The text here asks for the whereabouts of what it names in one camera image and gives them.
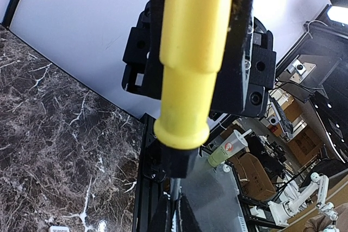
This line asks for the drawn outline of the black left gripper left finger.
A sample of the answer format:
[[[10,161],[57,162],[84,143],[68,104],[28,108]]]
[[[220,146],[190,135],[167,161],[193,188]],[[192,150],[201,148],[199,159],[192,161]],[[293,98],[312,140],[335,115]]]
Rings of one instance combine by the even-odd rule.
[[[148,226],[148,232],[170,232],[173,227],[175,204],[170,196],[161,196]]]

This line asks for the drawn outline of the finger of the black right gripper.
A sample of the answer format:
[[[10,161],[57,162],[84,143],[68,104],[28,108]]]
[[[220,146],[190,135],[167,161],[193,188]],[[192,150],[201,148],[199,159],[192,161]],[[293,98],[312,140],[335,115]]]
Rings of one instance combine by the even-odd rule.
[[[145,95],[159,99],[163,81],[163,65],[159,59],[165,0],[150,0],[150,54],[144,75]]]

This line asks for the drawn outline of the white button remote control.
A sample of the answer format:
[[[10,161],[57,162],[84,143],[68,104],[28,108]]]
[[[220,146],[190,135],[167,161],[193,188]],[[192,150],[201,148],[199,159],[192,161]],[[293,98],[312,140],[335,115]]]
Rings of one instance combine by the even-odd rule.
[[[59,225],[52,225],[49,227],[49,232],[70,232],[69,227],[66,226],[59,226]]]

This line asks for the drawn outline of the yellow handled screwdriver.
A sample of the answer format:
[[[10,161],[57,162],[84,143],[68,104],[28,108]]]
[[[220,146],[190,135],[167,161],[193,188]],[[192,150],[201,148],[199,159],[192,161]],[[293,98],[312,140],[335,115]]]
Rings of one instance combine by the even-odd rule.
[[[164,145],[170,198],[192,170],[222,64],[232,0],[165,0],[159,58],[163,64],[160,116],[154,133]]]

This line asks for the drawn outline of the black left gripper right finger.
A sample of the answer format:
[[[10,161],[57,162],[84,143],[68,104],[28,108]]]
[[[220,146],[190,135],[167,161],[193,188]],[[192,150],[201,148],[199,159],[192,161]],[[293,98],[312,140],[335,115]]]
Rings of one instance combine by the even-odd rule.
[[[185,194],[180,193],[176,203],[176,225],[180,232],[201,232],[198,221]]]

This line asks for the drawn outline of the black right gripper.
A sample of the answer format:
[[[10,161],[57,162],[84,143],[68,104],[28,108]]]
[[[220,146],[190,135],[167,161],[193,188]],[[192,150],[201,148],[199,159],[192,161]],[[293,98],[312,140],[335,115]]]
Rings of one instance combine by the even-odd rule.
[[[223,113],[261,117],[274,87],[276,52],[273,34],[257,18],[248,33],[253,0],[232,0],[229,27],[221,69],[217,74],[209,116]],[[122,88],[136,95],[159,100],[163,67],[150,56],[151,4],[147,2],[137,24],[131,28],[123,62]]]

